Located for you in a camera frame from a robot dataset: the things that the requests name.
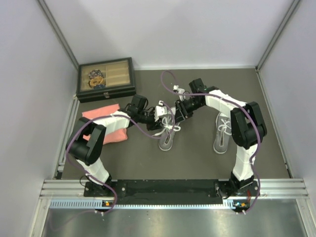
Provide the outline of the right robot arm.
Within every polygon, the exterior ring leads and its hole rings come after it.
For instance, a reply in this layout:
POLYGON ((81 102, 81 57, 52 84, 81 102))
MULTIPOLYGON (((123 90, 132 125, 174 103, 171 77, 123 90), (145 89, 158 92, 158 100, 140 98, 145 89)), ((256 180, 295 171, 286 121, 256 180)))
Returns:
POLYGON ((182 122, 193 116, 193 112, 203 106, 216 109, 231 122, 231 137, 237 145, 234 168, 227 185, 219 187, 224 197, 243 195, 254 182, 254 161, 263 138, 267 135, 267 128, 256 102, 245 103, 223 93, 216 87, 207 87, 201 79, 189 84, 190 94, 181 93, 178 88, 173 91, 179 93, 176 101, 177 122, 182 122))

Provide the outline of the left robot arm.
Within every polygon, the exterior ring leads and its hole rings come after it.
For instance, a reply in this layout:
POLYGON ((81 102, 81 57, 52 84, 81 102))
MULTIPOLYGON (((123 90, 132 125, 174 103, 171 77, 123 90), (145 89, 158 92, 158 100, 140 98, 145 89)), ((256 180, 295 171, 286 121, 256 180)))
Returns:
POLYGON ((147 110, 146 103, 147 98, 134 95, 124 108, 96 118, 81 117, 75 124, 66 143, 65 157, 73 157, 76 166, 85 172, 84 197, 105 197, 115 192, 111 175, 100 158, 106 137, 141 123, 148 131, 162 127, 162 119, 167 115, 166 106, 160 101, 158 106, 147 110))

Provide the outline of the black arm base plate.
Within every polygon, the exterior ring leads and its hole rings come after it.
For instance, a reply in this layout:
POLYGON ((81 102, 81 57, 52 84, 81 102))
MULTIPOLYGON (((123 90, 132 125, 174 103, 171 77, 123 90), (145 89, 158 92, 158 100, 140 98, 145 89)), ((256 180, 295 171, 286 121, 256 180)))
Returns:
POLYGON ((254 198, 257 182, 235 189, 229 180, 113 180, 117 204, 219 204, 222 198, 254 198))

